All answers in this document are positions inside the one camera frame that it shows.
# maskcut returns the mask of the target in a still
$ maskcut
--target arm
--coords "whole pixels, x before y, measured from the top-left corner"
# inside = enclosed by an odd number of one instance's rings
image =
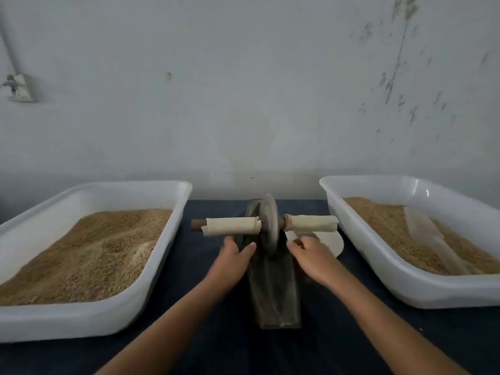
[[[396,375],[467,374],[463,368],[375,297],[320,241],[287,243],[299,265],[351,312],[361,330]]]
[[[191,342],[212,308],[243,277],[255,252],[251,243],[241,252],[232,237],[224,246],[207,276],[176,302],[149,328],[111,359],[98,375],[122,373],[166,373]]]

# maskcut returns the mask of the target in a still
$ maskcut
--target grain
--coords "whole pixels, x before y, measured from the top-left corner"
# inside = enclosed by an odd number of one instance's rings
[[[410,237],[403,205],[377,204],[362,197],[350,197],[345,201],[405,261],[427,272],[450,275],[432,248],[419,245]],[[471,273],[500,273],[497,259],[441,222],[433,222]]]
[[[171,214],[144,209],[83,217],[0,285],[0,306],[95,302],[117,295],[139,277]]]

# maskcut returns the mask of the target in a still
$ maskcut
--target rectangular plastic tub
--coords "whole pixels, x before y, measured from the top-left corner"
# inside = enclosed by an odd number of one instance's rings
[[[0,225],[0,283],[4,283],[86,215],[127,209],[173,209],[144,270],[129,288],[98,302],[0,307],[0,342],[107,335],[128,326],[147,302],[191,189],[188,182],[170,180],[82,184]]]
[[[500,274],[441,276],[410,265],[343,200],[365,197],[418,208],[500,258],[500,210],[427,180],[409,176],[327,176],[330,213],[374,272],[401,301],[417,308],[500,305]]]

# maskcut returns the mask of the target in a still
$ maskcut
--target dark blue tablecloth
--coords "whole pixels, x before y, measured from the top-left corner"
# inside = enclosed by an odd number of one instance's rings
[[[246,201],[188,201],[142,315],[106,337],[0,345],[0,373],[89,374],[146,329],[206,274],[222,238],[190,232],[190,220],[243,216]],[[328,214],[326,201],[278,201],[280,214]],[[394,298],[342,235],[339,259],[375,295],[474,374],[500,372],[500,308],[422,310]],[[260,330],[246,278],[208,316],[172,373],[390,373],[346,308],[317,284],[301,284],[302,329]]]

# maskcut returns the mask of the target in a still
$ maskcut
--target left hand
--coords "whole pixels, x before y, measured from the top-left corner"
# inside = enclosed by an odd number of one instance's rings
[[[248,262],[256,248],[257,245],[252,242],[240,252],[233,237],[224,238],[224,245],[205,279],[223,291],[229,291],[247,271]]]

